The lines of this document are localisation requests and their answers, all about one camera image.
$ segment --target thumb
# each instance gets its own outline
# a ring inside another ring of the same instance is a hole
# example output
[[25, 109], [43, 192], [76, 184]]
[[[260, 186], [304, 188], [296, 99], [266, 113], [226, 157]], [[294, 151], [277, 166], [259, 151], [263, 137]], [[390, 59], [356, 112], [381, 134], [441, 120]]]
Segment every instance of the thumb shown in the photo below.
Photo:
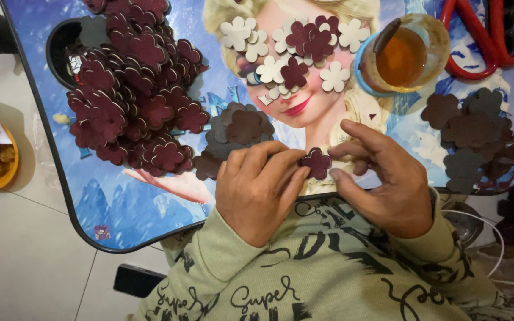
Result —
[[375, 199], [367, 193], [362, 187], [358, 186], [353, 178], [341, 169], [330, 170], [332, 179], [336, 182], [336, 191], [340, 196], [360, 212], [368, 208], [374, 208], [372, 205]]

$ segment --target right hand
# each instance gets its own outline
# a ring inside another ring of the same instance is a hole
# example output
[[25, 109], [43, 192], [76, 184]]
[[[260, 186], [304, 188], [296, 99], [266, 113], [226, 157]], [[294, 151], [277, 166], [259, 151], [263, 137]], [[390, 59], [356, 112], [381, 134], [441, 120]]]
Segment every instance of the right hand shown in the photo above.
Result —
[[332, 169], [338, 193], [365, 218], [396, 237], [409, 239], [427, 232], [433, 218], [425, 167], [392, 138], [366, 125], [343, 120], [340, 127], [358, 141], [331, 147], [328, 154], [333, 158], [354, 156], [354, 174], [361, 176], [372, 168], [382, 186], [367, 192], [348, 173]]
[[262, 247], [289, 214], [310, 168], [299, 167], [304, 150], [268, 141], [230, 153], [219, 168], [216, 207], [245, 242]]

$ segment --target eye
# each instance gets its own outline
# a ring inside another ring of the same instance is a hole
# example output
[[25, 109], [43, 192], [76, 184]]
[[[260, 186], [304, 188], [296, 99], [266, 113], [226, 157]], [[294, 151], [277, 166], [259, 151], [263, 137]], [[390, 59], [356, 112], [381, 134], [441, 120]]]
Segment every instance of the eye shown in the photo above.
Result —
[[256, 71], [252, 71], [252, 72], [248, 73], [246, 76], [247, 84], [250, 86], [258, 86], [258, 85], [262, 84], [259, 77], [260, 76]]

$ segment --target scissors handle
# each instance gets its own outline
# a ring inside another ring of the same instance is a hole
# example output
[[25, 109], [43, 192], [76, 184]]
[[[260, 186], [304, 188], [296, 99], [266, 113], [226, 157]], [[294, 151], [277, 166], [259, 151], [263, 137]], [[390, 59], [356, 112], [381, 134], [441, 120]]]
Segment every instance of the scissors handle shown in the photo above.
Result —
[[[491, 0], [491, 3], [499, 1], [503, 5], [503, 0]], [[479, 73], [470, 73], [469, 71], [463, 70], [459, 67], [453, 60], [453, 57], [450, 56], [446, 65], [447, 72], [455, 77], [469, 80], [481, 80], [489, 77], [499, 66], [497, 50], [489, 36], [489, 33], [487, 33], [487, 30], [475, 15], [475, 12], [468, 0], [446, 0], [443, 10], [441, 11], [440, 20], [443, 22], [443, 25], [447, 30], [449, 30], [449, 22], [451, 20], [453, 9], [457, 10], [459, 17], [463, 21], [463, 25], [467, 27], [467, 31], [471, 34], [471, 37], [481, 50], [483, 60], [485, 61], [485, 70]]]
[[503, 24], [503, 0], [491, 0], [489, 3], [489, 28], [491, 38], [499, 56], [499, 66], [510, 67], [514, 65], [514, 56], [510, 56], [505, 45], [505, 31]]

